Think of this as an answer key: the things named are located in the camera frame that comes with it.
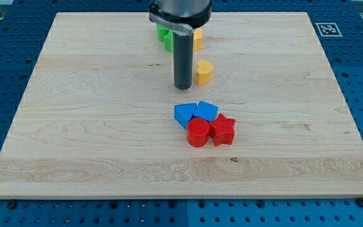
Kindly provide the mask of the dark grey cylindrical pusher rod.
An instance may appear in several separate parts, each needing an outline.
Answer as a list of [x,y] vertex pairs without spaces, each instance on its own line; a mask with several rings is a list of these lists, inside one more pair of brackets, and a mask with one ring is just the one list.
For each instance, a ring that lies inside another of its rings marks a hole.
[[174,85],[187,90],[192,85],[193,37],[173,32]]

